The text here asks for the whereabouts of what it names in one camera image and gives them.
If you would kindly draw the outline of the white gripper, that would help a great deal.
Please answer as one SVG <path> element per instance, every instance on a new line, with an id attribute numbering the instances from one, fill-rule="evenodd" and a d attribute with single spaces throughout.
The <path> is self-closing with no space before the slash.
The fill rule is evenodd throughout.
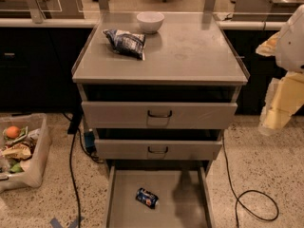
<path id="1" fill-rule="evenodd" d="M 299 6 L 278 32 L 256 48 L 261 56 L 274 56 L 288 72 L 274 78 L 267 89 L 258 131 L 265 136 L 278 133 L 304 105 L 304 5 Z"/>

